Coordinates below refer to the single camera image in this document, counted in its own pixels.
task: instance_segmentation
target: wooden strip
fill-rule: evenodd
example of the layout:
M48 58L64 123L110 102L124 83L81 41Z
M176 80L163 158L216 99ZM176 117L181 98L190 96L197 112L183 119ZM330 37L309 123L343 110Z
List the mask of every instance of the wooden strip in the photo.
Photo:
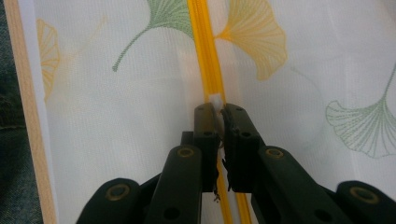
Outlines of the wooden strip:
M35 167L35 179L37 182L38 195L40 197L43 220L44 223L56 223L49 170L35 102L35 88L33 86L32 73L30 71L29 58L24 41L20 7L16 0L4 0L4 5L21 89L23 113L26 120L26 129Z

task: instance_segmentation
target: white fabric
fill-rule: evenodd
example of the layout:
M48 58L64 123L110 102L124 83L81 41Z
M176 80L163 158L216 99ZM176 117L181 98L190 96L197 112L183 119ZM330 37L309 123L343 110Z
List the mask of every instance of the white fabric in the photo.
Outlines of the white fabric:
M208 1L214 34L227 23L228 1ZM216 39L228 103L244 107L268 145L287 149L320 185L358 179L396 199L396 156L348 149L326 117L378 102L396 63L396 4L391 0L270 1L287 37L288 60L268 80L252 59ZM145 32L148 1L35 1L36 17L57 30L60 63L47 101L55 202L60 223L77 220L106 181L143 183L192 130L204 102L192 39L170 28ZM395 82L387 103L396 115ZM212 195L203 223L222 221Z

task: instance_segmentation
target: printed leaf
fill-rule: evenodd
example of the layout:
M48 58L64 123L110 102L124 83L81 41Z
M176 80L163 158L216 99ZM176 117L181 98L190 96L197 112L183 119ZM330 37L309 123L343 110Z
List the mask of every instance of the printed leaf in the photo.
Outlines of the printed leaf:
M146 29L141 31L134 39L129 42L120 54L113 71L117 72L120 62L128 49L146 31L158 27L177 29L192 38L190 14L186 0L148 0L150 9L150 20Z
M52 26L37 20L38 47L40 50L41 71L43 74L45 100L49 97L53 79L60 62L58 34Z
M396 154L396 118L387 105L387 93L396 64L382 98L374 105L348 109L336 101L326 109L327 121L351 150L373 158Z
M216 37L248 54L260 80L268 79L288 58L286 35L266 0L231 0L227 25Z

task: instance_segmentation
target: green ginkgo leaf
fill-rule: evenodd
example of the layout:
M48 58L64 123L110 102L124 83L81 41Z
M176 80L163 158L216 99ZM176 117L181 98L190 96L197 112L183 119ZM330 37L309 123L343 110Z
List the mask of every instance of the green ginkgo leaf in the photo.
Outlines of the green ginkgo leaf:
M192 38L187 0L148 0L148 6L150 9L148 26L137 34L122 51L116 63L113 65L114 72L117 72L119 69L120 62L128 49L148 30L158 27L173 28Z
M373 158L396 154L396 118L387 105L395 70L396 64L383 96L374 105L349 109L333 101L327 106L327 121L349 149Z

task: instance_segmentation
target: black plastic part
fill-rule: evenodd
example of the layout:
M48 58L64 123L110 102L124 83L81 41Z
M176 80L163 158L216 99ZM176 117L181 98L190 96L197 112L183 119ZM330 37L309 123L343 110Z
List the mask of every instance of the black plastic part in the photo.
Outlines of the black plastic part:
M355 223L396 223L396 202L373 186L347 181L338 185L335 195Z
M189 138L188 133L183 133L182 139L188 141ZM203 192L213 192L216 187L219 177L216 167L219 142L217 116L213 105L208 103L197 106L194 111L193 144L202 151Z
M279 223L274 217L280 217L280 223L352 223L288 151L261 147L259 156L253 195L260 203L270 202L278 213L262 210L265 205L256 207L267 223Z
M201 161L201 150L194 146L169 152L145 223L200 223Z
M251 192L256 178L257 151L264 145L246 110L227 104L224 117L224 166L229 187L235 192Z
M147 216L152 195L154 194L155 188L157 187L158 181L160 180L160 176L161 174L156 175L140 186L140 197L138 206L141 208L140 212L142 218L140 222L136 223L142 223L144 218Z
M130 179L114 179L97 190L85 205L77 224L140 223L139 185Z
M193 145L193 144L194 144L194 132L181 133L180 145Z

